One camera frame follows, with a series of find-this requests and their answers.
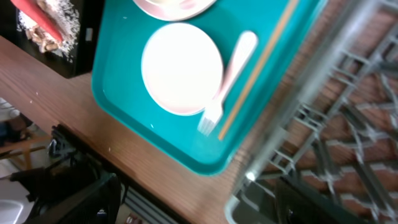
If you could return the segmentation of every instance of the fork handle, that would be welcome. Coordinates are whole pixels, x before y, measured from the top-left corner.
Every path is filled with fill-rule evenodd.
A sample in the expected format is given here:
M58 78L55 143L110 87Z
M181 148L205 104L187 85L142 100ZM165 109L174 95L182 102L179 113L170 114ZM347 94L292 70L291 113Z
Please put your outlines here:
M236 79L242 72L244 66L254 52L254 49L257 47L257 43L257 35L251 31L246 30L239 36L238 42L232 53L232 57L229 60L228 67L225 71L224 82L216 97L217 100L224 102Z

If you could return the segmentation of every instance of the pink plate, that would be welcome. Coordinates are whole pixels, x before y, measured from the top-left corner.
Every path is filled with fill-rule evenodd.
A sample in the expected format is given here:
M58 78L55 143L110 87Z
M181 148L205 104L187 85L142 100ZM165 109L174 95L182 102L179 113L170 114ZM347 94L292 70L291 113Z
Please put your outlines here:
M148 15L164 21L181 21L196 16L216 0L133 0Z
M201 112L223 79L217 46L201 29L186 23L168 24L150 37L141 70L152 99L183 116Z

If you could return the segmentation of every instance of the red object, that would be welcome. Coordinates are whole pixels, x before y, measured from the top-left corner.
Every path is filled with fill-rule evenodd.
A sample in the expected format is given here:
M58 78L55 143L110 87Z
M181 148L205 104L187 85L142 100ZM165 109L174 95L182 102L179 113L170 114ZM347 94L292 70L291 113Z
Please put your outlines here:
M55 39L62 41L62 35L52 23L52 21L44 14L39 6L32 0L11 0L11 2L33 19L43 30L48 32Z

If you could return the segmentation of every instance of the metal rack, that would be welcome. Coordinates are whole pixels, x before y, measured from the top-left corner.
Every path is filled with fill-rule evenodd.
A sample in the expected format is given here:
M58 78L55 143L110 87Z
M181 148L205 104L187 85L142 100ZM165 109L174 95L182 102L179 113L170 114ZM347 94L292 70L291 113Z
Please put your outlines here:
M393 60L398 58L398 24L390 30L370 56L365 58L348 50L365 23L382 8L398 13L398 1L357 0L350 1L346 5L328 37L299 76L286 100L282 102L264 133L261 146L255 150L248 166L243 170L225 207L226 217L230 223L234 223L232 213L241 202L259 211L256 202L259 197L250 198L246 195L250 190L253 191L253 186L257 187L254 187L257 191L261 190L274 198L273 186L266 180L282 175L292 175L299 179L312 175L327 183L329 198L335 204L341 205L342 200L353 199L369 208L376 222L379 221L380 215L389 217L393 222L398 220L398 207L394 203L394 199L398 198L398 192L388 192L375 174L375 170L380 169L397 172L398 161L364 162L364 150L379 139L391 139L398 154L398 132L395 131L398 129L398 98L388 82L389 78L398 79L396 63L393 63ZM349 104L348 97L361 80L372 73L378 74L389 101L377 104ZM344 83L346 88L327 111L320 111L312 104L320 86L329 79ZM394 130L383 131L375 126L362 113L362 110L368 108L387 110ZM326 123L338 114L347 120L352 139L321 140L320 133L325 129ZM288 126L292 121L297 121L311 130L311 134L293 155L286 153L282 148L283 142L289 136ZM328 149L336 145L353 149L358 163L347 166L336 165ZM308 150L313 150L316 155L317 167L297 170L295 167L297 161ZM264 168L269 165L278 168L278 171L264 172ZM349 172L356 172L359 175L367 195L335 192L333 183Z

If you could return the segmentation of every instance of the wooden chair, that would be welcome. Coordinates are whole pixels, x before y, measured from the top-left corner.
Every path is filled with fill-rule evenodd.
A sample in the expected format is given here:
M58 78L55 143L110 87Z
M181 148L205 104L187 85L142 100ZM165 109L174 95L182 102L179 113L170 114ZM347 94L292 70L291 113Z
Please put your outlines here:
M12 159L21 169L29 170L32 168L32 159L30 158L30 153L35 152L41 149L45 149L45 146L31 148L31 145L37 142L42 142L51 139L51 136L38 136L31 131L26 129L26 132L29 133L30 138L12 143L8 146L0 147L0 154L5 152L10 152L4 156L0 157L2 159ZM12 152L16 149L21 149L19 152ZM23 155L24 161L20 159L18 156Z

